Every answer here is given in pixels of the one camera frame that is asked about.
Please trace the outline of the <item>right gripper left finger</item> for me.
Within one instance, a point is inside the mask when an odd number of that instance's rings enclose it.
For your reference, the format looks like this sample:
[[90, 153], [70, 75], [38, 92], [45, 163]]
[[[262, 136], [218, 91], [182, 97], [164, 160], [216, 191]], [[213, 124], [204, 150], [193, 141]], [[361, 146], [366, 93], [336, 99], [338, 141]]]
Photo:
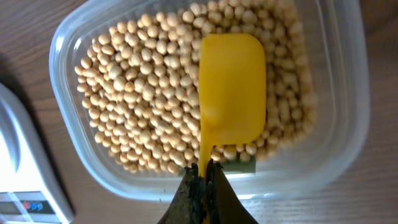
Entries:
[[185, 175], [158, 224], [202, 224], [206, 218], [203, 203], [207, 186], [203, 177], [199, 176], [198, 165], [193, 163], [185, 168]]

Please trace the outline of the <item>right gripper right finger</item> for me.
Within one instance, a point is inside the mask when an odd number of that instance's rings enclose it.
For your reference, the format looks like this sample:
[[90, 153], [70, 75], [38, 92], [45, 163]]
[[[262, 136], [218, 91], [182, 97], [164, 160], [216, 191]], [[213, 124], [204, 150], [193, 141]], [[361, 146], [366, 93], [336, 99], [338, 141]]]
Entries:
[[211, 224], [258, 224], [244, 208], [223, 172], [211, 159], [206, 168], [207, 208]]

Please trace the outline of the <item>yellow measuring scoop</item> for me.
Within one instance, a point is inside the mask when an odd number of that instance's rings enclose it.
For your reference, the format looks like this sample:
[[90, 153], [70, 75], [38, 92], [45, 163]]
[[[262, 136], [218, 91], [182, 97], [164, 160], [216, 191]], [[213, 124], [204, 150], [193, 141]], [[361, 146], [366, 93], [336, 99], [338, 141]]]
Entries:
[[266, 63], [261, 43], [249, 34], [209, 34], [202, 40], [199, 68], [201, 143], [199, 175], [213, 147], [246, 144], [266, 119]]

